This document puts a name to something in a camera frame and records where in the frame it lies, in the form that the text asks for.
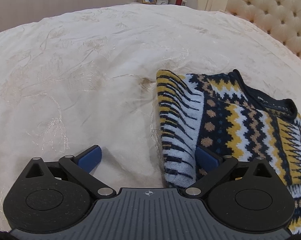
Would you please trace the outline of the navy yellow patterned knit sweater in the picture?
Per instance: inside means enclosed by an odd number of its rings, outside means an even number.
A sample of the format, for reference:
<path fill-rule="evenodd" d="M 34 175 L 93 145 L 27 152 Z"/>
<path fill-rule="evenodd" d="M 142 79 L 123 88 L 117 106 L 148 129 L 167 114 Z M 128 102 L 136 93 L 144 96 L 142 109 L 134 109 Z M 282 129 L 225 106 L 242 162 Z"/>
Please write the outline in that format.
<path fill-rule="evenodd" d="M 301 233 L 301 116 L 291 99 L 276 100 L 227 74 L 156 74 L 166 183 L 185 189 L 207 174 L 195 158 L 203 146 L 239 161 L 264 158 L 295 202 L 289 224 Z"/>

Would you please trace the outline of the cream embroidered bedspread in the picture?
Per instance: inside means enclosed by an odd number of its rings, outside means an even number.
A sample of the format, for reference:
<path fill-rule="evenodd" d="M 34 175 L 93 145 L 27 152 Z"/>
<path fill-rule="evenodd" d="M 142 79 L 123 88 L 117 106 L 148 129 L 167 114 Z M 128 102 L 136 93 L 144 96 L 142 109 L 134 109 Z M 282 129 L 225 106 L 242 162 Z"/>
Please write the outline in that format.
<path fill-rule="evenodd" d="M 112 188 L 162 187 L 156 72 L 234 69 L 301 114 L 301 60 L 225 12 L 129 4 L 76 11 L 0 33 L 0 230 L 3 201 L 33 157 L 94 144 L 94 176 Z"/>

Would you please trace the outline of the small alarm clock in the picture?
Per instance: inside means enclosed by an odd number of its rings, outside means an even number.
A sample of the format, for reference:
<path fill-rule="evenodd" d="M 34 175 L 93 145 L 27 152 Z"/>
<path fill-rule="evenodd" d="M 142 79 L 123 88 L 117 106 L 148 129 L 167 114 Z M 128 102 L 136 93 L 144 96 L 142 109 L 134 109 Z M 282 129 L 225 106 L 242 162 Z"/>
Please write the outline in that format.
<path fill-rule="evenodd" d="M 156 0 L 156 5 L 167 5 L 169 0 Z"/>

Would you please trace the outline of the beige tufted headboard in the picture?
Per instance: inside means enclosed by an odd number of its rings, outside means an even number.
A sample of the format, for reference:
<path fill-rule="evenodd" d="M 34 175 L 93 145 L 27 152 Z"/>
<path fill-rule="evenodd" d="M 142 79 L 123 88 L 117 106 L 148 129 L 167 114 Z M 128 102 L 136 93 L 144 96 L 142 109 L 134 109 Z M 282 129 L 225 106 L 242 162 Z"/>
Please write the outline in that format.
<path fill-rule="evenodd" d="M 301 0 L 228 0 L 226 11 L 253 23 L 301 59 Z"/>

